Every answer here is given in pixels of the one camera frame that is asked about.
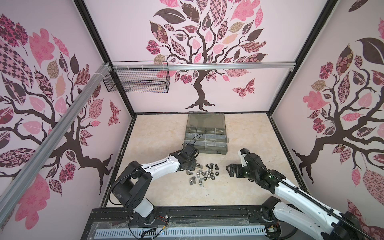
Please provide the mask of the silver wing nut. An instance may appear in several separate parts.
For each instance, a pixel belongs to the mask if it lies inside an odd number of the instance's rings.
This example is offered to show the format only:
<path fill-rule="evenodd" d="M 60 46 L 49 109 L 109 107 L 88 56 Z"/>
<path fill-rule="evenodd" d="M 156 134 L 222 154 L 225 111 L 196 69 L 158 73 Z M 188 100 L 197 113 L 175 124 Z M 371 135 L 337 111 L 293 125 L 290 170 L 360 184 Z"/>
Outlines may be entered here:
<path fill-rule="evenodd" d="M 200 186 L 201 189 L 205 189 L 204 179 L 199 179 L 199 186 Z"/>
<path fill-rule="evenodd" d="M 191 186 L 194 185 L 194 184 L 196 184 L 196 177 L 191 177 L 191 178 L 189 179 L 189 183 L 190 183 Z"/>

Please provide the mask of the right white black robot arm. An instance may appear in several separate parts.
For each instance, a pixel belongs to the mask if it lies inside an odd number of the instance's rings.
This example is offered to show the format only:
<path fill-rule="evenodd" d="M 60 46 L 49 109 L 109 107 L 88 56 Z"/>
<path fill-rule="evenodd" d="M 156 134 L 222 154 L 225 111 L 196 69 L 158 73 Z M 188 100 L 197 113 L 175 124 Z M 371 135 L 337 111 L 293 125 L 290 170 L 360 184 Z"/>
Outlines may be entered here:
<path fill-rule="evenodd" d="M 267 222 L 281 221 L 316 240 L 371 240 L 358 218 L 318 201 L 294 185 L 283 174 L 269 170 L 260 156 L 248 149 L 239 151 L 240 164 L 230 164 L 230 177 L 245 178 L 272 193 L 260 210 Z"/>

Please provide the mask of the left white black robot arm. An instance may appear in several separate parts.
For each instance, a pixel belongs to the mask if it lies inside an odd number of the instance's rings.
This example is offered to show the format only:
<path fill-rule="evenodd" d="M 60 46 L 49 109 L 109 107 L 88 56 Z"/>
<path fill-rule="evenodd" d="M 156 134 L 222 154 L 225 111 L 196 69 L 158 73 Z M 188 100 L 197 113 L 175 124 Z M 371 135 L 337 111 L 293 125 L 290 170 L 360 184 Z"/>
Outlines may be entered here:
<path fill-rule="evenodd" d="M 166 158 L 149 164 L 133 161 L 113 183 L 111 194 L 129 213 L 137 213 L 145 224 L 151 224 L 157 216 L 156 207 L 145 195 L 152 181 L 182 171 L 196 168 L 199 150 L 187 144 L 181 150 L 170 153 Z"/>

